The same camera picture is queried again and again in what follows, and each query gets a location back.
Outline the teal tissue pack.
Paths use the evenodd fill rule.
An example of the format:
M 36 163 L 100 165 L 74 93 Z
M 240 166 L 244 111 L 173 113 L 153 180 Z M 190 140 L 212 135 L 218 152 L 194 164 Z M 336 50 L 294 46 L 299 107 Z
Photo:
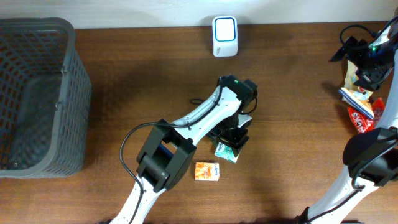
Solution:
M 230 161 L 234 164 L 237 163 L 239 155 L 235 156 L 233 154 L 233 150 L 229 146 L 223 144 L 222 142 L 218 142 L 214 138 L 211 138 L 211 141 L 215 147 L 214 155 L 216 157 Z

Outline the yellow wet wipes pack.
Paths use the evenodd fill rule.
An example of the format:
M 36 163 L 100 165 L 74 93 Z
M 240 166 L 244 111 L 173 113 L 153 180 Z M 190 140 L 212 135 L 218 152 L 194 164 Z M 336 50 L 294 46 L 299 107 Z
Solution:
M 374 119 L 374 112 L 369 98 L 373 92 L 355 84 L 359 80 L 356 75 L 357 71 L 357 66 L 348 60 L 344 85 L 339 89 L 339 94 L 342 96 L 343 101 L 365 115 L 366 118 L 372 120 Z

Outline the orange tissue pack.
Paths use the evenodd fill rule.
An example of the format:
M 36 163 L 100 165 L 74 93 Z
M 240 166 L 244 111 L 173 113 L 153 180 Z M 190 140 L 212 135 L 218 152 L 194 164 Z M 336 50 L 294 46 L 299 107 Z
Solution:
M 219 181 L 220 165 L 210 162 L 195 163 L 195 180 Z

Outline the red snack bag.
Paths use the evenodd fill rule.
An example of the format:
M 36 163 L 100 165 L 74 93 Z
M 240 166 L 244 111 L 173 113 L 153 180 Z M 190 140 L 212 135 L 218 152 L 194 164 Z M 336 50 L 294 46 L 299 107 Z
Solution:
M 369 119 L 356 109 L 352 107 L 347 107 L 348 114 L 351 122 L 354 124 L 354 127 L 358 131 L 358 133 L 365 133 L 371 131 L 376 128 L 377 123 L 381 119 L 381 116 L 385 109 L 385 104 L 382 98 L 378 98 L 372 105 L 371 108 L 374 112 L 374 118 Z

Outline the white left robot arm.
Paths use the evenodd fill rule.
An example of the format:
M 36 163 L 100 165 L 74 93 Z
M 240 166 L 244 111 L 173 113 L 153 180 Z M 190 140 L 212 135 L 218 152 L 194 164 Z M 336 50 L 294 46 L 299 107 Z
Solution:
M 206 136 L 239 155 L 249 140 L 252 118 L 245 110 L 257 103 L 257 85 L 234 75 L 219 77 L 215 91 L 192 112 L 171 123 L 162 119 L 144 123 L 128 132 L 152 128 L 137 155 L 132 192 L 111 223 L 143 223 L 159 196 L 176 186 L 187 172 L 197 144 Z

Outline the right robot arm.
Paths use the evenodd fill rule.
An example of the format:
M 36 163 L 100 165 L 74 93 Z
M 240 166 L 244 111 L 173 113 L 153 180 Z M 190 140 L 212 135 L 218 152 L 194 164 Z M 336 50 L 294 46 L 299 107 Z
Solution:
M 376 91 L 393 75 L 386 107 L 373 130 L 353 136 L 343 151 L 343 170 L 326 194 L 297 216 L 295 223 L 342 223 L 370 193 L 397 180 L 397 17 L 372 41 L 349 37 L 332 56 L 347 58 L 356 67 L 355 85 Z

